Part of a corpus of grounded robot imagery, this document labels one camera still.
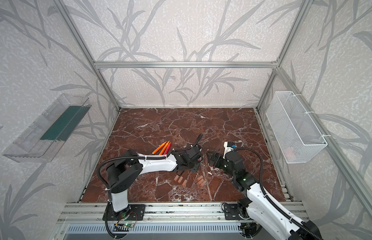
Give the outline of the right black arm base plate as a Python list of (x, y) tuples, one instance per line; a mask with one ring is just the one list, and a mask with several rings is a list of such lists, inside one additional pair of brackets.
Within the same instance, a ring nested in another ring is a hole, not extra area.
[(221, 209), (225, 215), (225, 220), (249, 220), (250, 217), (245, 214), (238, 204), (222, 203)]

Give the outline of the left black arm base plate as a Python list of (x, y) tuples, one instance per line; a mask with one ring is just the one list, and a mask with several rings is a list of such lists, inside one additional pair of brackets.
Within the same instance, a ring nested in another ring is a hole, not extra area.
[(113, 205), (108, 203), (107, 209), (103, 215), (103, 221), (142, 221), (145, 215), (145, 210), (146, 205), (133, 204), (120, 212), (115, 212)]

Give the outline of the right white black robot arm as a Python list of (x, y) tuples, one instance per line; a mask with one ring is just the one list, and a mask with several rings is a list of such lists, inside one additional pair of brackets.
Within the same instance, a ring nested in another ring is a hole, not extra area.
[[(260, 160), (259, 178), (248, 173), (239, 151), (246, 150)], [(276, 240), (321, 240), (319, 228), (312, 222), (304, 222), (281, 205), (262, 184), (263, 159), (249, 148), (238, 148), (221, 155), (207, 152), (209, 164), (232, 177), (235, 188), (246, 197), (241, 199), (242, 211), (247, 217), (259, 223)]]

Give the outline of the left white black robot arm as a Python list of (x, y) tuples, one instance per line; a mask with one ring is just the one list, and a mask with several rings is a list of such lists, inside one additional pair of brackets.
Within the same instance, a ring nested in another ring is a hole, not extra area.
[(195, 173), (202, 160), (202, 147), (198, 144), (160, 156), (129, 150), (107, 161), (107, 179), (102, 177), (101, 169), (97, 169), (97, 175), (106, 186), (113, 211), (120, 213), (129, 209), (128, 189), (140, 175), (152, 172), (176, 172), (181, 175), (186, 170)]

